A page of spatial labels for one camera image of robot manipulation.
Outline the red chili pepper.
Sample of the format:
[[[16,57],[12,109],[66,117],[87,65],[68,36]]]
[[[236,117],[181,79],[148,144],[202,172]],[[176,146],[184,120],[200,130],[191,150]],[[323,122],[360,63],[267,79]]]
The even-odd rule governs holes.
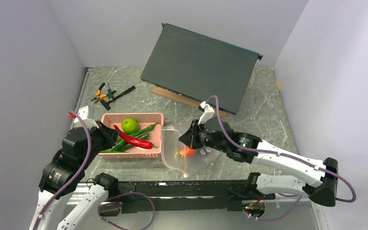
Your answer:
[[[119,131],[119,136],[121,137],[121,139],[124,140],[128,144],[131,144],[135,147],[140,147],[140,148],[143,148],[143,149],[151,149],[151,148],[156,147],[150,141],[146,141],[144,139],[139,139],[139,138],[136,138],[136,137],[132,137],[132,136],[124,133],[122,130],[119,129],[119,127],[117,125],[114,125],[114,128]]]

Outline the clear zip top bag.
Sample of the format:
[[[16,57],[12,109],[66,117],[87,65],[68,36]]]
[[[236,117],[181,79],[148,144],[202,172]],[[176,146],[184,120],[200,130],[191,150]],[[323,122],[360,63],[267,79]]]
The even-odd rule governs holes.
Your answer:
[[[221,154],[220,151],[211,148],[212,151],[208,155],[203,156],[199,154],[199,149],[196,149],[194,157],[179,157],[179,151],[183,150],[186,145],[181,143],[178,138],[188,128],[189,125],[170,125],[161,130],[161,159],[167,168],[182,172],[184,178],[188,178],[211,165]]]

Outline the pink plastic basket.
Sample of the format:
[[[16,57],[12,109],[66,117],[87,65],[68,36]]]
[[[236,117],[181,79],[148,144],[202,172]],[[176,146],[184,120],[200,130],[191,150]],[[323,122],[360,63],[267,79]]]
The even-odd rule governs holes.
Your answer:
[[[139,147],[132,147],[124,152],[101,152],[99,155],[105,159],[122,159],[122,158],[159,158],[161,156],[161,128],[164,123],[164,116],[162,113],[106,113],[102,116],[101,122],[109,128],[114,125],[121,127],[122,121],[125,118],[133,118],[138,121],[141,129],[146,128],[152,124],[157,124],[152,131],[149,132],[148,141],[152,142],[156,147],[152,149],[143,149]]]

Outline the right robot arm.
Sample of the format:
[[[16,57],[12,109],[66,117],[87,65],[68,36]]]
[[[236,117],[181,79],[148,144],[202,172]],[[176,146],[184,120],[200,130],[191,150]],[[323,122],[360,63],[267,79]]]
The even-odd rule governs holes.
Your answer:
[[[194,119],[178,140],[191,149],[208,147],[225,153],[233,161],[260,164],[287,173],[281,176],[250,174],[245,193],[251,199],[284,193],[306,196],[325,207],[336,204],[336,159],[328,157],[322,161],[304,158],[273,146],[258,136],[234,131],[226,122],[219,126],[216,117],[201,125]]]

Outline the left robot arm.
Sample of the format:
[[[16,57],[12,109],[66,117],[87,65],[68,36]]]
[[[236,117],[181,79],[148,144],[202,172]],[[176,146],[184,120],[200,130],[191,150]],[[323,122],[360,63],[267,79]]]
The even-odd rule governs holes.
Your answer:
[[[120,131],[97,121],[93,127],[75,127],[62,140],[62,148],[54,155],[39,182],[38,203],[31,230],[55,230],[62,221],[85,170],[100,151],[111,148]]]

